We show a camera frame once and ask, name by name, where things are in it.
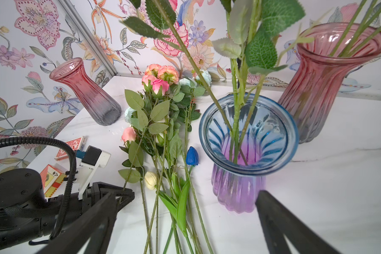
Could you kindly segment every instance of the vase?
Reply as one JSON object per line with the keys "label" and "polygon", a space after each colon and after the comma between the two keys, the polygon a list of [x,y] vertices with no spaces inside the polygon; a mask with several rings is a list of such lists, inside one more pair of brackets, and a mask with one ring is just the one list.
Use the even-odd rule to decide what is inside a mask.
{"label": "vase", "polygon": [[[343,50],[358,26],[352,25],[335,56]],[[329,57],[328,54],[334,49],[346,27],[347,23],[315,26],[307,35],[315,40],[297,44],[301,64],[278,103],[293,116],[300,143],[309,142],[319,135],[348,72],[381,54],[379,33],[351,57]],[[373,27],[366,28],[354,47],[374,31]]]}
{"label": "vase", "polygon": [[82,58],[59,65],[50,79],[69,86],[96,123],[111,125],[120,117],[120,105],[86,75]]}
{"label": "vase", "polygon": [[[239,131],[243,129],[254,94],[240,110]],[[218,100],[227,119],[234,122],[234,97]],[[239,155],[239,164],[229,159],[230,134],[215,104],[209,106],[199,125],[199,138],[213,160],[213,193],[220,204],[237,213],[252,212],[258,192],[265,188],[265,175],[280,170],[294,156],[298,131],[290,114],[275,101],[260,96],[249,121]]]}

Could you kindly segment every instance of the marble tabletop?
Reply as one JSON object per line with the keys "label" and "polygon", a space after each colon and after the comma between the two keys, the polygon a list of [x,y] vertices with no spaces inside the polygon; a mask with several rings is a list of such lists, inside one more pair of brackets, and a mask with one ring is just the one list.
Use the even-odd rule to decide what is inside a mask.
{"label": "marble tabletop", "polygon": [[[127,108],[124,89],[140,90],[140,80],[115,76],[104,89],[124,112]],[[221,98],[231,88],[213,86],[212,90],[217,98]],[[262,91],[261,94],[277,101],[282,93]],[[201,97],[197,108],[204,112],[210,104],[209,96]],[[215,253],[268,253],[257,212],[236,214],[218,203],[210,183],[213,162],[199,142],[199,120],[193,121],[192,125],[189,145],[198,150],[200,157],[200,164],[192,172],[193,184]],[[121,163],[127,159],[127,154],[119,149],[119,145],[123,144],[120,139],[127,126],[124,117],[110,126],[100,126],[86,110],[82,110],[56,138],[66,141],[85,135],[87,145],[111,153],[106,168],[98,169],[92,182],[123,186],[124,180],[118,170],[122,169]],[[54,160],[56,152],[56,148],[47,147],[29,168],[40,172],[51,164],[69,169],[67,160]],[[145,166],[153,169],[150,159],[146,160]],[[127,186],[134,190],[136,197],[117,214],[109,254],[137,254],[144,250],[147,232],[140,187],[139,184]],[[381,253],[381,101],[337,97],[320,135],[310,143],[299,145],[288,165],[267,176],[267,189],[342,253]],[[145,195],[150,215],[155,192],[146,189]],[[171,219],[167,209],[162,203],[160,205],[159,252],[162,253]],[[198,234],[202,239],[201,229]],[[155,248],[155,230],[152,239]],[[204,241],[201,243],[203,252],[208,253]],[[24,243],[2,250],[0,254],[34,253],[40,248]],[[176,253],[173,241],[168,253]]]}

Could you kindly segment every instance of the painted flower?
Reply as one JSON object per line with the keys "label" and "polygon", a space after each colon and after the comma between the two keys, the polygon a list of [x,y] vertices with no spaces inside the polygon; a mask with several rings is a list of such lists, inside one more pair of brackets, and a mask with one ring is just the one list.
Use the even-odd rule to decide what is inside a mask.
{"label": "painted flower", "polygon": [[17,61],[17,63],[22,68],[25,68],[25,65],[32,67],[32,63],[30,59],[33,59],[34,57],[35,57],[34,54],[27,54],[27,51],[25,50],[25,48],[21,48],[21,52],[18,51],[18,49],[13,48],[13,55],[10,57],[10,59]]}
{"label": "painted flower", "polygon": [[14,26],[25,34],[37,36],[39,43],[48,50],[55,46],[59,34],[60,23],[58,9],[52,0],[19,1],[14,0],[17,11],[21,17],[15,21]]}
{"label": "painted flower", "polygon": [[58,111],[63,114],[67,110],[72,110],[76,114],[79,113],[80,110],[78,106],[80,100],[77,97],[71,98],[71,95],[67,93],[63,87],[54,87],[54,90],[55,92],[52,94],[54,95],[54,99],[57,100],[56,102],[51,102],[43,97],[37,97],[28,100],[26,103],[27,107],[39,109],[44,113]]}
{"label": "painted flower", "polygon": [[[183,24],[182,26],[179,26],[179,23],[176,21],[174,24],[174,27],[176,31],[178,32],[179,36],[181,37],[182,41],[184,42],[185,46],[188,47],[189,45],[188,30],[186,29],[185,24]],[[169,36],[168,38],[165,38],[166,41],[170,41],[172,43],[175,43],[176,45],[179,45],[178,40],[175,38],[175,36],[173,36],[173,33],[169,28],[166,30],[163,30],[162,33]],[[162,51],[167,56],[175,57],[179,54],[179,52],[181,52],[180,50],[171,47],[170,45],[168,45],[167,43],[159,39],[154,40],[154,45],[157,47],[157,49]]]}
{"label": "painted flower", "polygon": [[[195,61],[199,69],[208,69],[210,66],[213,66],[213,56],[214,53],[210,51],[210,47],[207,45],[202,45],[198,43],[196,46],[191,46],[189,49],[190,56]],[[189,62],[188,57],[184,54],[182,57],[182,62],[184,67],[188,70],[193,70],[191,63]]]}
{"label": "painted flower", "polygon": [[[47,130],[41,126],[28,127],[27,129],[22,130],[20,135],[25,136],[25,137],[46,137],[46,138],[49,137]],[[22,146],[25,149],[31,149],[31,148],[37,147],[39,145],[37,145],[37,144],[24,144]]]}

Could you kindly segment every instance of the wall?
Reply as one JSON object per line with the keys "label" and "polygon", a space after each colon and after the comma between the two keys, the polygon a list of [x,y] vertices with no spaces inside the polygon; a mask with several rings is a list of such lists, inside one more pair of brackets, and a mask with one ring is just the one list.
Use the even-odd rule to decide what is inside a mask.
{"label": "wall", "polygon": [[[152,63],[173,65],[183,74],[190,75],[192,67],[182,52],[167,47],[160,40],[136,35],[119,22],[121,18],[137,16],[128,0],[99,2],[71,0],[71,2],[75,4],[76,10],[86,25],[92,29],[93,34],[96,34],[107,46],[110,61],[121,75],[141,77],[147,65]],[[202,69],[208,69],[213,73],[213,79],[230,79],[228,58],[216,53],[211,43],[212,40],[225,37],[227,33],[225,12],[220,1],[169,0],[169,2],[177,13],[178,22],[175,25],[196,63],[200,63]],[[306,29],[312,20],[317,20],[327,10],[330,12],[321,20],[322,23],[349,21],[360,0],[301,0],[300,2],[305,8],[306,16],[299,23],[302,23],[302,29]],[[358,22],[361,21],[369,3],[370,1],[361,11]],[[145,0],[141,1],[139,15],[143,21],[151,25],[145,12]],[[278,52],[288,47],[288,43],[296,37],[299,23],[280,34],[281,37],[277,43]],[[380,23],[381,17],[372,25],[379,26]],[[288,52],[281,63],[289,64],[290,67],[272,74],[274,77],[267,78],[265,85],[275,87],[288,85],[299,66],[296,50],[292,49]],[[257,79],[256,76],[250,76],[249,81],[255,83]],[[343,82],[340,91],[381,99],[381,58],[351,73]]]}
{"label": "wall", "polygon": [[[55,137],[83,108],[51,70],[73,57],[101,87],[110,78],[56,0],[0,1],[0,138]],[[26,167],[44,146],[0,149],[0,172]]]}

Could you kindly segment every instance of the pink gradient vase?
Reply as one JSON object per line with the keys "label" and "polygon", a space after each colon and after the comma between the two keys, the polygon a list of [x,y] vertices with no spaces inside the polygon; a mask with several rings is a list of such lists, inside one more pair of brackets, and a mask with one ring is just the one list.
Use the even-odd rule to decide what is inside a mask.
{"label": "pink gradient vase", "polygon": [[[340,44],[337,56],[352,38],[359,24],[353,24]],[[381,54],[381,32],[352,57],[329,57],[347,23],[326,23],[315,26],[307,37],[311,43],[297,45],[301,64],[278,103],[293,117],[298,127],[300,143],[313,140],[325,124],[327,115],[347,73]],[[371,35],[375,28],[368,27],[353,48]]]}
{"label": "pink gradient vase", "polygon": [[86,75],[82,58],[61,64],[50,79],[69,86],[96,123],[111,125],[120,117],[120,105]]}

